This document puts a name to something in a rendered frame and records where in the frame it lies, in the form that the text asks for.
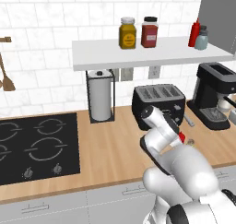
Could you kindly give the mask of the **red condiment bottle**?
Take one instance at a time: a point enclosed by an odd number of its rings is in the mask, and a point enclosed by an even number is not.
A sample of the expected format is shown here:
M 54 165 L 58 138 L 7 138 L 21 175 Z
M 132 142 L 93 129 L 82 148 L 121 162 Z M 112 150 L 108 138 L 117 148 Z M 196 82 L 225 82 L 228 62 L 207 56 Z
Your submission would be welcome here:
M 200 23 L 199 23 L 199 19 L 197 19 L 191 28 L 190 38 L 189 38 L 189 42 L 188 42 L 189 47 L 195 46 L 195 40 L 199 34 L 199 30 L 200 30 Z

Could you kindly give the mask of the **grey cabinet door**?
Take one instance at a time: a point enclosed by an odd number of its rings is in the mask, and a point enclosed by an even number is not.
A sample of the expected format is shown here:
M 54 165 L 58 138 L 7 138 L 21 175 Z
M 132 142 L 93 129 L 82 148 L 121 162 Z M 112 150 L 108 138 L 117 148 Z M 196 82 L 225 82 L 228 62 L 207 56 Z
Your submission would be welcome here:
M 201 0 L 198 17 L 211 44 L 236 54 L 236 0 Z

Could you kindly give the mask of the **white paper towel roll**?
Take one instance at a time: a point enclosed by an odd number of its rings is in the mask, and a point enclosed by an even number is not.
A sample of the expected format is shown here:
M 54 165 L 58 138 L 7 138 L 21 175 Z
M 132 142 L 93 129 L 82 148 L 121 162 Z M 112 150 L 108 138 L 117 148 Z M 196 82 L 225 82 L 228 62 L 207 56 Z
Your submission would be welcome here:
M 96 121 L 111 117 L 111 72 L 93 70 L 88 73 L 91 116 Z

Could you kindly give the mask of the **black toaster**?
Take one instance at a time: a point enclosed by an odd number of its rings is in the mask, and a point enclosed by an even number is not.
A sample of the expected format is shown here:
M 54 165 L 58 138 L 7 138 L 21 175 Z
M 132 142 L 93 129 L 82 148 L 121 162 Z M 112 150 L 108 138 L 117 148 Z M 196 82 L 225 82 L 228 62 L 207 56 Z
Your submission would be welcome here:
M 185 110 L 185 96 L 173 84 L 137 86 L 132 98 L 132 113 L 140 130 L 147 131 L 149 126 L 141 119 L 141 112 L 149 105 L 167 113 L 180 125 Z

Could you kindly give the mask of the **white shelf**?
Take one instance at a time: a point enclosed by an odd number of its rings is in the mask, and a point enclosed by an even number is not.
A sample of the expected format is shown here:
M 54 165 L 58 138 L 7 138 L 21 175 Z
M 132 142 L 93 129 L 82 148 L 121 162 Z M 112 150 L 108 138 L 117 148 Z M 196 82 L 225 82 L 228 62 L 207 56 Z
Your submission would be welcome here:
M 184 65 L 232 61 L 233 55 L 209 44 L 204 51 L 188 46 L 187 37 L 158 38 L 155 48 L 121 49 L 117 40 L 72 41 L 75 71 L 131 68 L 157 65 Z

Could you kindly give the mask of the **grey metal bar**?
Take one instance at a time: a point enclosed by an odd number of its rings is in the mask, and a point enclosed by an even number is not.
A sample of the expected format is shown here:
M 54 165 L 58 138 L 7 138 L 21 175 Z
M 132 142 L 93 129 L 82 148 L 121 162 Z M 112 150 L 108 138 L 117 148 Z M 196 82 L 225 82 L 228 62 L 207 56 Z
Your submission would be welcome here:
M 191 127 L 195 126 L 195 123 L 186 114 L 183 117 Z

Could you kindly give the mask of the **yellow spice jar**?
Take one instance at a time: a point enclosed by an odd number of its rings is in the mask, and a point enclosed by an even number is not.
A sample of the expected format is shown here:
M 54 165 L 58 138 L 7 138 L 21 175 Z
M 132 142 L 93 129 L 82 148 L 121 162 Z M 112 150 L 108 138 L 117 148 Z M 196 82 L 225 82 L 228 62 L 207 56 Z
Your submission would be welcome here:
M 121 18 L 121 26 L 119 28 L 119 45 L 122 49 L 135 49 L 136 27 L 134 18 Z

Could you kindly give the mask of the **red-brown spice jar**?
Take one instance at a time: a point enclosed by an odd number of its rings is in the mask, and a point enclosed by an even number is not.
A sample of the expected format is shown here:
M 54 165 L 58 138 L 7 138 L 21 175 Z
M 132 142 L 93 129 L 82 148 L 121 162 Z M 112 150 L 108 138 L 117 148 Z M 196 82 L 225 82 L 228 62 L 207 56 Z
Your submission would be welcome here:
M 158 28 L 158 19 L 156 17 L 144 17 L 141 35 L 141 45 L 144 48 L 154 48 L 156 46 Z

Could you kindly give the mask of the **grey drawer front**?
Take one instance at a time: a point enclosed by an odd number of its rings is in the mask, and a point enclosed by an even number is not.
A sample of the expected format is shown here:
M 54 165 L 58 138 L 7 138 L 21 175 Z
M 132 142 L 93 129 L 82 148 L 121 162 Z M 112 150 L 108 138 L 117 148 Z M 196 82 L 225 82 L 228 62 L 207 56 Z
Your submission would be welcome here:
M 215 168 L 214 173 L 221 183 L 236 181 L 236 165 Z
M 88 205 L 108 205 L 118 202 L 131 203 L 135 201 L 143 201 L 146 199 L 152 202 L 155 199 L 155 196 L 149 193 L 147 190 L 144 193 L 134 195 L 122 195 L 122 191 L 124 191 L 126 187 L 137 187 L 138 185 L 144 187 L 142 182 L 135 182 L 88 190 L 86 191 Z
M 0 205 L 0 224 L 89 224 L 86 193 Z

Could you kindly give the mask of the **black hob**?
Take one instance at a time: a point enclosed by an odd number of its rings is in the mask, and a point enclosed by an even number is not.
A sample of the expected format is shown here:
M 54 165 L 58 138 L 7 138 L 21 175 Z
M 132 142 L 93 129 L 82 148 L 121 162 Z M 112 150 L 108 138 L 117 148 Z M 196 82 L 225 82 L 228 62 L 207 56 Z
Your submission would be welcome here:
M 53 172 L 56 164 L 62 167 Z M 33 174 L 24 177 L 27 168 Z M 0 185 L 80 173 L 74 112 L 0 120 Z

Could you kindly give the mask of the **black coffee machine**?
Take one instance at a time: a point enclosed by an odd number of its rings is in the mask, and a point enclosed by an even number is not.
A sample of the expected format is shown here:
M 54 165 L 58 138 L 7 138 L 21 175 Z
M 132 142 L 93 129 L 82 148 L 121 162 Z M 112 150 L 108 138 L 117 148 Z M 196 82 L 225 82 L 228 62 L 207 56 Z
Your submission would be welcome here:
M 196 75 L 194 96 L 187 106 L 207 128 L 229 129 L 229 120 L 218 103 L 227 102 L 236 108 L 236 103 L 230 98 L 236 93 L 236 73 L 220 63 L 202 63 Z

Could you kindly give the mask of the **white mug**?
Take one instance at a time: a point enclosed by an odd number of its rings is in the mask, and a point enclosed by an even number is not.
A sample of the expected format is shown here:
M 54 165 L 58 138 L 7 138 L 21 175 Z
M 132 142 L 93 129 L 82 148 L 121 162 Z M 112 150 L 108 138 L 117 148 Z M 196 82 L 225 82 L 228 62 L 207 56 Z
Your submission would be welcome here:
M 229 104 L 226 100 L 219 100 L 218 101 L 218 109 L 221 112 L 228 112 L 231 108 L 231 104 Z

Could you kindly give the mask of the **wooden spatula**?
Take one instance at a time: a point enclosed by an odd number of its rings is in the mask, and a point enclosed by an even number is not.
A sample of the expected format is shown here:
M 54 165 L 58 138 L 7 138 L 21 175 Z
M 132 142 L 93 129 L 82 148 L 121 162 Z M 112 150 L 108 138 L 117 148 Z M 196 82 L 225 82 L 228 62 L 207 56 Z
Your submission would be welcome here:
M 12 82 L 12 80 L 6 75 L 6 70 L 4 67 L 4 63 L 3 63 L 3 59 L 2 59 L 2 55 L 0 54 L 0 68 L 2 69 L 2 73 L 3 73 L 3 89 L 4 91 L 14 91 L 16 88 L 14 86 L 14 83 Z

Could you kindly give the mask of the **pale grey container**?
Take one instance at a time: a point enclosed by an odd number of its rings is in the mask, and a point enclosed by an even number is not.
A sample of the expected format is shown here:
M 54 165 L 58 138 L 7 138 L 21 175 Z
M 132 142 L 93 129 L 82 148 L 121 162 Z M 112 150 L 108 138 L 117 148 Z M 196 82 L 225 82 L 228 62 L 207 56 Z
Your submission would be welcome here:
M 236 125 L 236 109 L 230 111 L 229 120 Z

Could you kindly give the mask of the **grey wall outlet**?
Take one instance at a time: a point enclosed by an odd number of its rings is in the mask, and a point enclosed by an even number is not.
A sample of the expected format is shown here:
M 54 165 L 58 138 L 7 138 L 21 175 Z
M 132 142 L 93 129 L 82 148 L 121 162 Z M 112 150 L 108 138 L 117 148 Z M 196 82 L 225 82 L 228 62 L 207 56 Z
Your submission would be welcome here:
M 122 68 L 121 69 L 121 80 L 122 81 L 132 81 L 133 74 L 134 74 L 133 68 Z

